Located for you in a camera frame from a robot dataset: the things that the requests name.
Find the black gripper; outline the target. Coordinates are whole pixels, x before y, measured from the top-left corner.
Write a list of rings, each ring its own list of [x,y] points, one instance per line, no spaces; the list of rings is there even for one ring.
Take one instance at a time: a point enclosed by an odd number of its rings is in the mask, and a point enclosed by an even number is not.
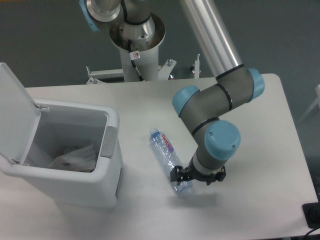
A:
[[[206,185],[209,186],[211,183],[216,181],[222,182],[226,175],[225,166],[223,166],[216,173],[203,174],[196,169],[193,161],[190,161],[188,167],[186,168],[183,168],[180,165],[174,166],[170,172],[169,179],[172,183],[176,183],[177,186],[179,186],[182,182],[188,182],[192,180],[206,182]]]

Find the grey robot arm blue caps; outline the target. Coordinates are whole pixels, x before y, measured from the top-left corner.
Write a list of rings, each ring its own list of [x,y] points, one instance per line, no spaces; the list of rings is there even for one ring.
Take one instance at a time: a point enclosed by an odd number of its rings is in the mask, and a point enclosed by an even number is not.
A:
[[[110,24],[126,82],[160,79],[158,47],[165,27],[147,0],[81,0],[79,5],[92,31]],[[241,142],[236,126],[220,116],[259,97],[265,82],[256,69],[244,66],[212,0],[183,0],[181,6],[216,84],[205,90],[190,85],[174,95],[172,105],[197,150],[187,167],[175,166],[169,177],[177,184],[197,180],[209,185],[225,178],[225,163]]]

